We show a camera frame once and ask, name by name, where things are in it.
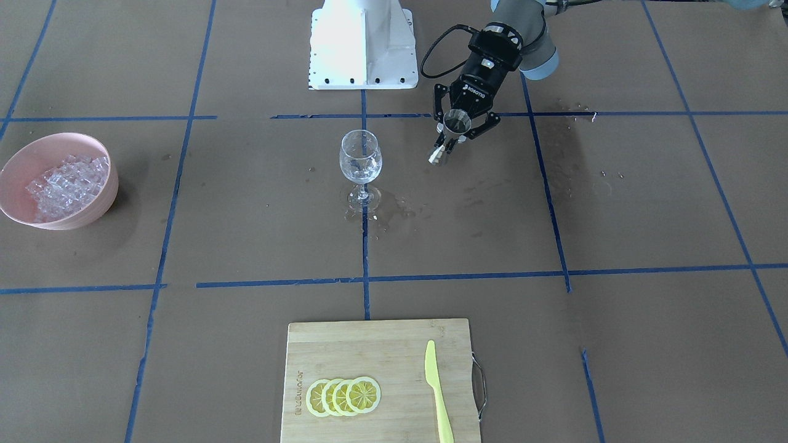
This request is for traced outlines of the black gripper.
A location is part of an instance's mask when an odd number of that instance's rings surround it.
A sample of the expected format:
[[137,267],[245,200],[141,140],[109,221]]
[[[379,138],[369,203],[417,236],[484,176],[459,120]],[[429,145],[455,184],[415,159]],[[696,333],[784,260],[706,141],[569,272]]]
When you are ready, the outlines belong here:
[[490,23],[473,33],[468,43],[470,55],[462,71],[449,89],[444,84],[433,86],[433,120],[444,123],[444,98],[448,94],[451,109],[462,110],[471,118],[486,113],[484,123],[471,126],[465,141],[473,140],[494,128],[501,118],[493,108],[493,100],[509,72],[523,61],[523,37],[505,23]]

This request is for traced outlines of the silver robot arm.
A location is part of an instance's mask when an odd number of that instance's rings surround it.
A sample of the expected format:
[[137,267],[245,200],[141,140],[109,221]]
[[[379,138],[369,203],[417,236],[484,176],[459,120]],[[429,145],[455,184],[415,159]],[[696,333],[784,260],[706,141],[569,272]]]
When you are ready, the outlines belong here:
[[[435,84],[433,118],[437,137],[430,163],[447,159],[455,146],[480,137],[500,123],[494,99],[504,79],[518,71],[526,79],[544,79],[557,70],[560,57],[549,33],[547,18],[588,1],[492,1],[492,18],[481,29],[454,25],[428,49],[420,66],[425,78],[437,79],[455,70],[450,85]],[[427,74],[425,62],[444,37],[455,30],[470,33],[468,59],[442,74]]]

